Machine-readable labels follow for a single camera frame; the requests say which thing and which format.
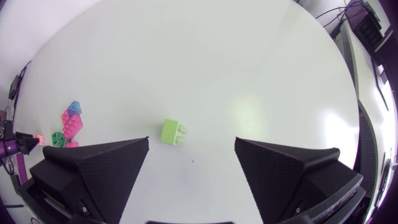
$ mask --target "black cable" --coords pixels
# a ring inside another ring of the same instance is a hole
[[[24,205],[5,205],[5,208],[23,208]]]
[[[33,220],[35,220],[35,221],[37,221],[39,224],[41,224],[41,222],[39,222],[37,219],[35,219],[35,218],[31,218],[30,219],[30,224],[33,224]]]
[[[336,19],[339,19],[339,16],[343,15],[342,17],[344,17],[344,15],[346,14],[347,9],[351,8],[351,7],[356,7],[356,6],[360,6],[363,5],[361,1],[356,1],[351,3],[349,6],[345,7],[345,9],[343,10],[343,12],[337,14],[337,16],[332,19],[328,24],[324,25],[323,27],[328,26],[329,24],[331,24],[333,21],[335,21]]]
[[[341,41],[342,40],[342,38],[340,38],[340,39],[338,39],[336,42],[335,42],[335,44],[337,44],[339,41]]]
[[[360,9],[355,15],[349,16],[349,17],[347,17],[347,19],[351,19],[352,17],[355,17],[355,16],[361,14],[361,13],[364,12],[364,11],[365,11],[364,9]],[[340,22],[339,22],[338,25],[332,30],[332,32],[330,33],[330,35],[333,35],[333,33],[334,33],[338,28],[340,28],[340,26],[343,25],[344,21],[346,21],[347,19],[342,19],[342,20],[340,20]]]
[[[6,170],[7,174],[11,176],[15,173],[14,164],[12,163],[12,160],[10,159],[10,156],[8,154],[7,145],[4,140],[2,141],[2,145],[4,147],[4,153],[5,153],[6,157],[9,159],[11,166],[9,167],[9,169],[7,169],[7,166],[6,166],[7,164],[5,164],[2,159],[0,159],[0,163],[4,167],[4,170]]]
[[[325,15],[325,14],[328,13],[328,12],[331,12],[331,11],[334,11],[334,10],[337,10],[337,9],[345,9],[345,8],[346,8],[346,7],[337,7],[337,8],[334,8],[334,9],[330,9],[329,11],[326,11],[326,12],[320,14],[319,16],[317,16],[316,19],[318,19],[319,17]]]
[[[13,175],[14,174],[14,165],[12,165],[12,169],[8,170],[6,167],[6,164],[4,163],[4,161],[2,159],[0,159],[0,163],[1,165],[4,167],[4,170],[6,170],[8,175]]]

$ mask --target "round table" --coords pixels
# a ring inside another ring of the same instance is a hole
[[[121,223],[262,223],[235,137],[337,147],[350,168],[358,146],[343,57],[290,0],[106,0],[33,58],[15,130],[51,144],[73,100],[83,110],[81,146],[149,136]],[[187,127],[184,143],[159,142],[165,118]],[[27,168],[41,149],[25,157]]]

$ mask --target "pink block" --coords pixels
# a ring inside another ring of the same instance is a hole
[[[83,127],[83,123],[81,122],[80,115],[73,115],[69,121],[63,126],[63,135],[66,140],[71,140],[75,135],[80,131]]]
[[[35,138],[38,138],[38,139],[39,139],[38,145],[44,146],[44,136],[39,135],[39,134],[36,134],[36,137],[35,137]]]
[[[62,119],[62,124],[65,125],[68,121],[69,121],[69,114],[68,114],[68,110],[65,110],[63,112],[63,114],[61,115],[61,119]]]
[[[79,147],[78,142],[67,142],[67,147]]]

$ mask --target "lego brick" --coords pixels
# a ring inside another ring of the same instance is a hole
[[[75,135],[80,131],[83,127],[83,123],[81,122],[81,118],[79,115],[73,115],[70,120],[63,127],[63,133],[65,135],[66,140],[71,140]]]
[[[51,135],[51,139],[53,146],[65,147],[65,144],[67,143],[65,137],[60,132],[53,133]]]
[[[79,147],[78,142],[67,142],[66,147]]]
[[[80,103],[77,101],[73,101],[70,106],[68,107],[68,114],[69,117],[71,118],[73,115],[81,115],[81,108],[80,108]]]
[[[70,117],[69,117],[68,110],[65,110],[63,112],[63,114],[61,115],[61,119],[62,119],[62,124],[63,125],[65,125],[69,121]]]
[[[181,144],[184,141],[184,137],[180,135],[185,134],[186,132],[186,127],[184,127],[178,121],[164,119],[160,141],[173,146],[176,144]]]
[[[44,136],[43,136],[43,135],[36,134],[36,137],[35,137],[35,138],[38,138],[38,139],[39,139],[38,145],[44,146]]]

